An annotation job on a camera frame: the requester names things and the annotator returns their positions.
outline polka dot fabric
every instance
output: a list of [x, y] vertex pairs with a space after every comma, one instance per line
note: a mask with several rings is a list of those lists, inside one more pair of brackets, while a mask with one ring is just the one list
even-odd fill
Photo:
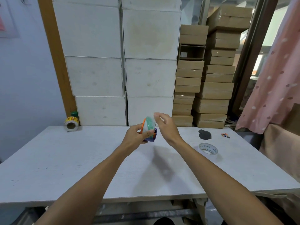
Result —
[[263, 134], [300, 103], [300, 0], [292, 0], [236, 129]]

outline white table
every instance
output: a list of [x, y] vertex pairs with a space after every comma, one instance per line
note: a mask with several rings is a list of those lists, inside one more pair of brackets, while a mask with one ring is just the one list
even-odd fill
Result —
[[[0, 165], [0, 204], [46, 206], [109, 156], [128, 127], [82, 127], [66, 132], [50, 126]], [[250, 191], [290, 193], [300, 184], [229, 128], [178, 128], [191, 146], [202, 142], [219, 150], [217, 166]], [[221, 136], [227, 133], [231, 138]], [[141, 145], [120, 166], [103, 203], [206, 197], [181, 156], [158, 131], [155, 143]]]

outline label roll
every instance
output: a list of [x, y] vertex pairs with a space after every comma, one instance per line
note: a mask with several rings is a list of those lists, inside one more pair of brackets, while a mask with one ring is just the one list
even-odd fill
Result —
[[79, 120], [77, 117], [68, 117], [65, 120], [64, 129], [67, 132], [74, 132], [78, 129], [79, 126]]

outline small colorful pieces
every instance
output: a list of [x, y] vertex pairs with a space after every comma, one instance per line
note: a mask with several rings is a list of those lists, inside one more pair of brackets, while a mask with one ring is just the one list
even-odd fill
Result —
[[230, 136], [228, 136], [228, 134], [227, 134], [227, 133], [221, 133], [221, 136], [224, 136], [224, 137], [230, 138]]

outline stack of boxes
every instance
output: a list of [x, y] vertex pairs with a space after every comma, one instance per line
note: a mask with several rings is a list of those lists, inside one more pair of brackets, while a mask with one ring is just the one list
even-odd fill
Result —
[[193, 122], [199, 128], [223, 128], [232, 96], [235, 50], [241, 32], [250, 26], [251, 8], [223, 5], [208, 19], [201, 90], [193, 103]]
[[195, 93], [201, 89], [208, 26], [181, 25], [172, 118], [177, 126], [192, 126]]

